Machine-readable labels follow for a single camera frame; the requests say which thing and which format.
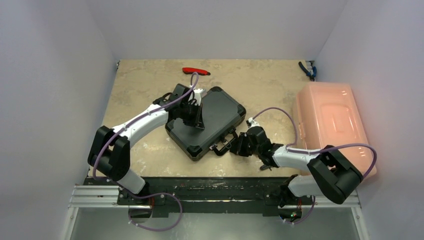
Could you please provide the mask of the black poker set case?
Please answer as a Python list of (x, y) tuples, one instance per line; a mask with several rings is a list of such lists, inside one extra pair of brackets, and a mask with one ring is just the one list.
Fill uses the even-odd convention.
[(209, 150), (222, 156), (233, 147), (238, 127), (245, 119), (246, 108), (219, 86), (210, 88), (201, 100), (204, 129), (187, 126), (177, 118), (166, 123), (170, 138), (194, 162)]

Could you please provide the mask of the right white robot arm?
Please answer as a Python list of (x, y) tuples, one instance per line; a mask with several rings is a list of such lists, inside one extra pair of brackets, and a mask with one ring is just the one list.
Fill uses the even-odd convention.
[(292, 168), (307, 175), (291, 176), (282, 184), (280, 196), (288, 204), (303, 196), (324, 196), (341, 205), (363, 181), (364, 175), (335, 147), (306, 150), (273, 143), (261, 126), (241, 132), (230, 152), (258, 157), (274, 168)]

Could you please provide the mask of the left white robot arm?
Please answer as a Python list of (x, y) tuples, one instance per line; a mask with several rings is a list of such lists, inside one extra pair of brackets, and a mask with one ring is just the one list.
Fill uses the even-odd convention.
[(94, 172), (100, 171), (128, 190), (130, 199), (136, 204), (146, 203), (148, 184), (130, 169), (131, 148), (151, 131), (172, 120), (180, 119), (188, 127), (203, 129), (202, 98), (206, 94), (205, 89), (179, 83), (173, 92), (155, 99), (132, 119), (112, 128), (101, 126), (95, 133), (88, 164)]

